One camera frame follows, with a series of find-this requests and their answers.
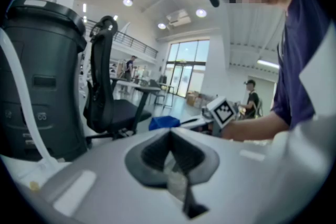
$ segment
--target person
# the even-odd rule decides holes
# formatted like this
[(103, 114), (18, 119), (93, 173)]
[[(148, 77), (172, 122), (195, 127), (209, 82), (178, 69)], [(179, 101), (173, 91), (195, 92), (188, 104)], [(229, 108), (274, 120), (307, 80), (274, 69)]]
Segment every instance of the person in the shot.
[(246, 82), (246, 90), (250, 93), (248, 95), (247, 105), (240, 105), (245, 109), (244, 119), (254, 119), (257, 113), (259, 104), (259, 96), (255, 91), (256, 82), (250, 79)]
[[(132, 80), (132, 69), (133, 69), (133, 63), (136, 60), (136, 56), (132, 56), (131, 59), (126, 63), (126, 70), (125, 70), (125, 74), (124, 74), (124, 78), (126, 79), (126, 81), (130, 82)], [(125, 94), (127, 94), (127, 87), (126, 86), (122, 86), (121, 87), (121, 92), (124, 92)]]
[(131, 60), (129, 60), (127, 63), (126, 63), (126, 71), (125, 71), (125, 78), (127, 81), (131, 81), (132, 79), (132, 69), (133, 69), (133, 63), (134, 61), (136, 60), (136, 56), (132, 56), (131, 57)]
[(259, 119), (233, 121), (222, 130), (226, 139), (267, 140), (309, 120), (314, 108), (299, 74), (321, 44), (331, 23), (317, 0), (228, 0), (261, 3), (286, 12), (284, 42), (278, 46), (279, 79), (271, 113)]

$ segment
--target ceiling light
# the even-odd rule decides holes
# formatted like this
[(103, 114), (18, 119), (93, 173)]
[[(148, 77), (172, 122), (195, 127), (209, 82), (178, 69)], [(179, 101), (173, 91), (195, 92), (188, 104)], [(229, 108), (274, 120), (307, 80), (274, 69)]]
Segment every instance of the ceiling light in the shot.
[(131, 1), (131, 0), (124, 0), (123, 3), (124, 3), (124, 5), (127, 6), (127, 7), (130, 7), (130, 6), (133, 5), (133, 1)]
[(260, 65), (264, 65), (264, 66), (269, 66), (269, 67), (274, 67), (279, 69), (279, 65), (272, 63), (272, 62), (267, 62), (267, 61), (263, 61), (263, 60), (258, 60), (257, 63), (259, 63)]
[(166, 29), (165, 24), (158, 24), (157, 26), (158, 26), (159, 29), (162, 29), (162, 30)]
[(204, 17), (207, 15), (207, 13), (206, 13), (206, 11), (203, 10), (203, 9), (198, 9), (198, 10), (196, 11), (196, 15), (197, 15), (199, 18), (204, 18)]

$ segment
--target purple shirt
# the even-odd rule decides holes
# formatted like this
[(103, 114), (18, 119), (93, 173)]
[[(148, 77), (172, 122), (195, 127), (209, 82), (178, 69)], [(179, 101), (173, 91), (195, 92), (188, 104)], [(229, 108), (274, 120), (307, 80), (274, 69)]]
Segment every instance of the purple shirt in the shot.
[(280, 70), (273, 111), (289, 126), (314, 115), (314, 108), (299, 74), (321, 44), (330, 18), (317, 0), (292, 0), (285, 23), (285, 42), (279, 57)]

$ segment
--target railing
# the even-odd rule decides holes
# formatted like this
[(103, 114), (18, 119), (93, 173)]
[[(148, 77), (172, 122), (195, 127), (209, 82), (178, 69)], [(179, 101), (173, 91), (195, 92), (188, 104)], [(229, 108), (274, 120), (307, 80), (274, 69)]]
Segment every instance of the railing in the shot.
[[(91, 30), (95, 24), (96, 22), (94, 22), (93, 20), (87, 20), (87, 22), (85, 23), (87, 38), (89, 38)], [(138, 41), (135, 38), (132, 38), (119, 31), (114, 35), (113, 40), (153, 58), (156, 58), (156, 55), (158, 54), (157, 50), (154, 50), (153, 48), (147, 46), (145, 43), (142, 43), (141, 41)]]

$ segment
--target person standing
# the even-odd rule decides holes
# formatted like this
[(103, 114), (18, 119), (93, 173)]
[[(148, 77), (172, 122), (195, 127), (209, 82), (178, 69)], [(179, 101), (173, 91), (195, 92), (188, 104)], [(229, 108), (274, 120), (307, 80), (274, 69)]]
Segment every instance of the person standing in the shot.
[(246, 110), (244, 119), (254, 119), (256, 117), (257, 107), (259, 105), (259, 96), (255, 91), (255, 86), (256, 82), (253, 79), (246, 82), (246, 90), (250, 92), (248, 95), (247, 105), (240, 105)]
[[(124, 74), (124, 78), (126, 79), (126, 81), (130, 82), (132, 80), (132, 70), (133, 70), (133, 63), (136, 60), (136, 56), (132, 56), (131, 59), (126, 63), (126, 70), (125, 70), (125, 74)], [(123, 86), (121, 88), (122, 92), (127, 93), (127, 87)]]

